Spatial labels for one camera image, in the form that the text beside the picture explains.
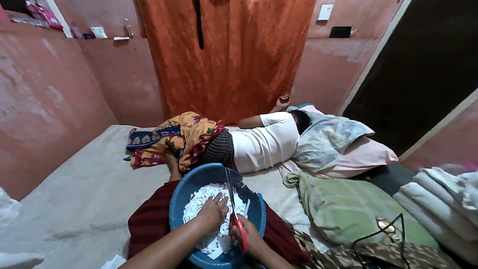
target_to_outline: hair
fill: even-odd
[[[295,118],[295,124],[297,125],[297,130],[301,135],[307,127],[310,125],[310,118],[307,116],[307,113],[301,110],[292,110],[289,112]]]

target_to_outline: mattress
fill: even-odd
[[[17,219],[0,229],[0,252],[44,254],[38,269],[99,269],[116,254],[125,257],[129,217],[170,175],[166,165],[132,169],[122,160],[131,128],[110,126],[25,197]],[[310,234],[320,251],[328,249],[311,232],[297,191],[284,187],[277,168],[246,174],[244,182]]]

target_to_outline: pink pillow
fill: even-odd
[[[304,106],[301,110],[323,115],[323,113],[317,110],[313,105]],[[396,161],[398,161],[398,157],[393,150],[384,144],[363,136],[347,147],[344,154],[339,157],[334,166],[317,173],[307,172],[323,179],[348,179],[374,167],[387,165]],[[281,174],[282,172],[287,174],[296,168],[299,169],[295,164],[292,165],[287,162],[279,165]]]

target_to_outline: scissor blade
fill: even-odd
[[[232,187],[232,180],[231,180],[231,173],[228,168],[225,168],[226,171],[226,178],[228,180],[228,189],[229,189],[229,199],[231,200],[232,204],[232,213],[236,220],[239,220],[238,215],[236,213],[236,204],[234,203],[234,189]]]

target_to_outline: striped shorts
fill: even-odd
[[[208,163],[221,163],[224,167],[231,168],[234,161],[234,145],[232,135],[224,130],[206,145],[204,152],[197,158],[195,167]]]

